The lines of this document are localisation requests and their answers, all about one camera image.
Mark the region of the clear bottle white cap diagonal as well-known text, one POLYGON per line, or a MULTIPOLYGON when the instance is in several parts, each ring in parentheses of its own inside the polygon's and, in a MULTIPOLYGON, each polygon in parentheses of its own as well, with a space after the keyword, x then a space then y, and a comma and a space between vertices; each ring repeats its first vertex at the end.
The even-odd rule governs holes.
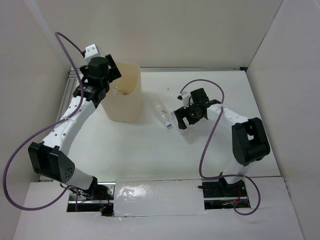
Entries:
POLYGON ((176 129, 180 137, 183 138, 183 140, 189 145, 195 144, 199 139, 197 131, 191 126, 187 127, 186 129, 180 129, 178 126, 178 120, 173 110, 170 112, 170 116, 174 128, 176 129))

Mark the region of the red cap plastic bottle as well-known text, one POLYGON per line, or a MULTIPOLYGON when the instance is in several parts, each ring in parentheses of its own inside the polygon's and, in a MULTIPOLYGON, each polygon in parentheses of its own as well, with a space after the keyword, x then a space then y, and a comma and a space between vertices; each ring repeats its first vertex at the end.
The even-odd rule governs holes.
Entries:
POLYGON ((112 93, 117 96, 128 96, 134 92, 134 90, 127 86, 113 86, 112 93))

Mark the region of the clear bottle blue cap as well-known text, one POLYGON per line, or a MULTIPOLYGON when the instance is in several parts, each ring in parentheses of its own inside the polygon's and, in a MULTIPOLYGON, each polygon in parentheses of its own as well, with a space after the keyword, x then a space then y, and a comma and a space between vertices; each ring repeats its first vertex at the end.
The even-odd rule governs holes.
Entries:
POLYGON ((172 127, 170 115, 161 99, 156 95, 153 95, 151 97, 150 104, 157 119, 164 125, 166 129, 170 129, 172 127))

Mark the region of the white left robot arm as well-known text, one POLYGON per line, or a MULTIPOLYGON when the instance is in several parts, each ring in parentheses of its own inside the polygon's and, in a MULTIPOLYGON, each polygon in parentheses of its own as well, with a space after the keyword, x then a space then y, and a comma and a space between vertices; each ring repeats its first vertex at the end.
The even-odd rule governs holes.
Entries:
POLYGON ((82 86, 78 86, 61 123, 40 142, 32 142, 28 153, 38 175, 80 189, 88 200, 97 197, 98 179, 75 167, 68 158, 70 147, 85 121, 106 97, 110 83, 122 75, 111 55, 93 57, 80 67, 82 86))

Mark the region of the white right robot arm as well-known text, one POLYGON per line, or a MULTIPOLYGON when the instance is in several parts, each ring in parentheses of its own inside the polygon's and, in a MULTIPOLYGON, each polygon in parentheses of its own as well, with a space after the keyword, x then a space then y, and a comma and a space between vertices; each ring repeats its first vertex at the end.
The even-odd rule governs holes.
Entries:
POLYGON ((242 116, 226 108, 222 101, 210 100, 203 88, 190 93, 181 92, 177 98, 183 104, 174 111, 179 129, 184 131, 188 125, 194 125, 202 119, 214 121, 200 157, 200 172, 217 127, 222 126, 230 131, 233 158, 228 167, 218 176, 200 175, 204 180, 216 180, 220 194, 230 196, 244 179, 251 164, 270 154, 271 147, 262 120, 242 116))

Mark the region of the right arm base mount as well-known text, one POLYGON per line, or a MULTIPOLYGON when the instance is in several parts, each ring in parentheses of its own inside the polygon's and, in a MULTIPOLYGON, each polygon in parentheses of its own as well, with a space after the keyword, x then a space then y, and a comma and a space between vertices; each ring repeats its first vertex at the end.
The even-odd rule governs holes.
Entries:
POLYGON ((245 182, 240 180, 227 184, 224 178, 219 180, 202 181, 198 186, 203 193, 204 209, 233 209, 250 208, 245 182))

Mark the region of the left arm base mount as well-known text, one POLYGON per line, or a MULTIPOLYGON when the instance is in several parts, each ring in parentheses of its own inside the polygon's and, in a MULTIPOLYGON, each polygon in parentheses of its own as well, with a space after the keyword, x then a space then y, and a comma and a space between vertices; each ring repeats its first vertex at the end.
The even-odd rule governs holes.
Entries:
POLYGON ((98 213, 104 217, 114 216, 115 182, 99 182, 98 192, 88 196, 82 190, 69 192, 67 213, 98 213))

